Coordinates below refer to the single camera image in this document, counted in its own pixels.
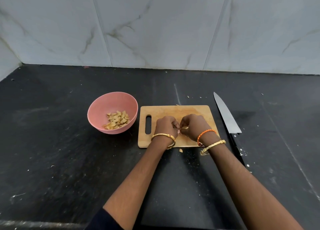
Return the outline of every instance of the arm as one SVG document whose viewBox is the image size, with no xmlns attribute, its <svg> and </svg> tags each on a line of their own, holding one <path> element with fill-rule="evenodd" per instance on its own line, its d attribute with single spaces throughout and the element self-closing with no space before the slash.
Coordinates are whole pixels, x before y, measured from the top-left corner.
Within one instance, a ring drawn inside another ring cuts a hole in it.
<svg viewBox="0 0 320 230">
<path fill-rule="evenodd" d="M 211 129 L 202 116 L 188 115 L 180 124 L 181 132 L 193 140 Z M 200 137 L 204 146 L 221 140 L 214 132 Z M 209 149 L 229 194 L 248 229 L 302 229 L 280 202 L 239 162 L 225 144 Z"/>
<path fill-rule="evenodd" d="M 174 117 L 165 116 L 157 121 L 155 134 L 165 133 L 177 138 L 178 128 Z M 166 136 L 154 137 L 138 164 L 103 206 L 124 230 L 133 228 L 160 158 L 172 142 Z"/>
</svg>

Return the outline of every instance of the tile backsplash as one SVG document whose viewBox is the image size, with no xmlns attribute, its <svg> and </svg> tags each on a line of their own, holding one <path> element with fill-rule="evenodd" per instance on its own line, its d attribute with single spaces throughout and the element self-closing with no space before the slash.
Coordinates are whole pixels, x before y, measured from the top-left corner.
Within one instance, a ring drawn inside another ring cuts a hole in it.
<svg viewBox="0 0 320 230">
<path fill-rule="evenodd" d="M 320 74 L 320 0 L 0 0 L 23 63 Z"/>
</svg>

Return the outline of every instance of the black countertop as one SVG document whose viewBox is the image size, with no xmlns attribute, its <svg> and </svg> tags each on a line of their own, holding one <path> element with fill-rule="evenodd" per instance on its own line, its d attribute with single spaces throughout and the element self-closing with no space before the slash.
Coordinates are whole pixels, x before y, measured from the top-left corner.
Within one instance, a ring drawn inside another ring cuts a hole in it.
<svg viewBox="0 0 320 230">
<path fill-rule="evenodd" d="M 320 76 L 23 65 L 0 82 L 1 228 L 81 229 L 124 180 L 144 153 L 139 117 L 119 135 L 86 118 L 111 91 L 139 107 L 209 105 L 227 139 L 215 91 L 243 132 L 253 175 L 305 229 L 320 225 Z M 160 160 L 137 226 L 244 228 L 210 156 L 178 150 Z"/>
</svg>

